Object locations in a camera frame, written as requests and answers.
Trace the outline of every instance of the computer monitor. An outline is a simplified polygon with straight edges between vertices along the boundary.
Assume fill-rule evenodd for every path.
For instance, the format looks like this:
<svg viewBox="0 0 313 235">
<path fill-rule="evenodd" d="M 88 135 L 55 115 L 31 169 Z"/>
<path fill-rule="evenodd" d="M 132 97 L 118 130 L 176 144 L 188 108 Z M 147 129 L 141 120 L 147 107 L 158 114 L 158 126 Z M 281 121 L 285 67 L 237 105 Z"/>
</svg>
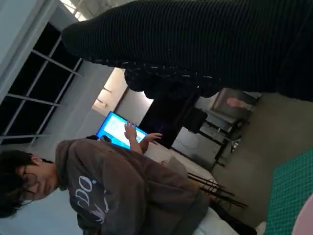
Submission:
<svg viewBox="0 0 313 235">
<path fill-rule="evenodd" d="M 130 149 L 129 140 L 125 137 L 125 124 L 127 121 L 121 116 L 110 112 L 106 119 L 103 121 L 101 127 L 97 132 L 97 137 L 108 136 L 113 144 Z M 137 141 L 141 142 L 147 135 L 144 131 L 136 127 Z"/>
</svg>

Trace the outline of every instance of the black fabric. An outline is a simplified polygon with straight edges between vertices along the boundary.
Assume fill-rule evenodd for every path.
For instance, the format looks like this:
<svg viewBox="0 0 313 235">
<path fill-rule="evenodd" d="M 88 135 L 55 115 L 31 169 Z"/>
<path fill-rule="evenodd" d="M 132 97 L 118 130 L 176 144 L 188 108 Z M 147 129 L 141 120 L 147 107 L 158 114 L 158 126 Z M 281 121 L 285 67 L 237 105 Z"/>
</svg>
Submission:
<svg viewBox="0 0 313 235">
<path fill-rule="evenodd" d="M 126 79 L 139 83 L 154 74 L 199 85 L 207 96 L 222 87 L 272 93 L 297 83 L 282 76 L 283 62 L 294 54 L 311 8 L 312 0 L 138 0 L 70 25 L 62 37 L 72 53 L 127 69 Z M 136 70 L 143 72 L 134 76 Z M 300 74 L 311 80 L 311 71 Z M 165 84 L 153 87 L 168 92 L 173 84 Z M 312 100 L 299 95 L 303 85 L 293 89 L 282 93 Z"/>
</svg>

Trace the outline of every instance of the dark knit sweater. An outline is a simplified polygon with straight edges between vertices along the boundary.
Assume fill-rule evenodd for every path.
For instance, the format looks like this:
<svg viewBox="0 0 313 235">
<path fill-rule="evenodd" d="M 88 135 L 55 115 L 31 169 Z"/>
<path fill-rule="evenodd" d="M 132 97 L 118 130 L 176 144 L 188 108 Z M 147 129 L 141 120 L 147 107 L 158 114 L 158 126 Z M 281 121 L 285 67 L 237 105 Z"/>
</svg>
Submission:
<svg viewBox="0 0 313 235">
<path fill-rule="evenodd" d="M 244 91 L 287 86 L 285 94 L 294 97 L 280 74 L 311 10 L 311 0 L 139 0 L 69 26 L 63 41 L 101 64 L 164 65 Z"/>
</svg>

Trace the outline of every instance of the black chair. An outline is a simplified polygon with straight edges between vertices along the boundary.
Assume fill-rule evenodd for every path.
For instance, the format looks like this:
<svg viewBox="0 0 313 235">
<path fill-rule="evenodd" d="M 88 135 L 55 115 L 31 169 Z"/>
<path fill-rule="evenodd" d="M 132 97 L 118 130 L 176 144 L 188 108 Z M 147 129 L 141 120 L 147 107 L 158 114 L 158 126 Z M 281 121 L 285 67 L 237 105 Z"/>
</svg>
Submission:
<svg viewBox="0 0 313 235">
<path fill-rule="evenodd" d="M 200 135 L 208 138 L 214 143 L 217 143 L 219 146 L 222 146 L 223 143 L 219 142 L 217 139 L 209 136 L 208 134 L 200 130 L 203 124 L 206 123 L 207 116 L 208 114 L 206 112 L 202 111 L 201 109 L 192 107 L 188 110 L 185 118 L 183 119 L 183 127 L 185 127 L 187 130 L 194 134 L 199 133 Z"/>
</svg>

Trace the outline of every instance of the sleeve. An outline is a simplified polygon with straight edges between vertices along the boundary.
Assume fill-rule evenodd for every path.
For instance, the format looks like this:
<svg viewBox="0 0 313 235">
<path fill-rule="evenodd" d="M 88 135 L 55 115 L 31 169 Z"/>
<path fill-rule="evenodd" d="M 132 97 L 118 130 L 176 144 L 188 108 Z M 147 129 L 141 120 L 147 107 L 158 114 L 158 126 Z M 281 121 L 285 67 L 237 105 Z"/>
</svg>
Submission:
<svg viewBox="0 0 313 235">
<path fill-rule="evenodd" d="M 101 227 L 103 235 L 137 235 L 142 227 L 146 197 L 142 177 L 121 154 L 103 143 L 77 141 L 75 155 L 105 188 L 109 208 Z"/>
</svg>

